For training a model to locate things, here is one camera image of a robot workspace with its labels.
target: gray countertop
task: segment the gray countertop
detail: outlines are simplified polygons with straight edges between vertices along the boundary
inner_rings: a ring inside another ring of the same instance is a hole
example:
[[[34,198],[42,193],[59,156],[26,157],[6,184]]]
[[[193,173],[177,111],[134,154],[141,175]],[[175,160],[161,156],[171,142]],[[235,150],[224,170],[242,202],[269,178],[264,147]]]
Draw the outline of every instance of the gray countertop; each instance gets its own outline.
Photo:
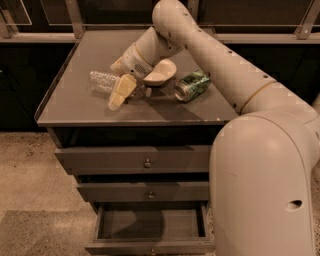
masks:
[[[119,110],[109,110],[108,97],[90,90],[89,73],[110,72],[109,66],[143,32],[87,31],[37,120],[39,126],[213,125],[237,116],[213,84],[189,103],[180,103],[175,99],[174,83],[199,69],[185,50],[170,58],[177,66],[177,73],[167,86],[153,89],[149,98],[129,100]]]

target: drawer front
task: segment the drawer front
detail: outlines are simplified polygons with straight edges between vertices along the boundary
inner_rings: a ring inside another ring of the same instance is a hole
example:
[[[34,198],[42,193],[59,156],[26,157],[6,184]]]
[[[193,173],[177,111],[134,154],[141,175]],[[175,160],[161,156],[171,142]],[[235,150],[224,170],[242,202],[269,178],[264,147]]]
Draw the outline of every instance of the drawer front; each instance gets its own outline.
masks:
[[[92,255],[213,252],[205,202],[100,204]]]
[[[70,175],[208,172],[210,146],[56,149]]]
[[[81,183],[77,186],[86,202],[208,201],[209,183]]]

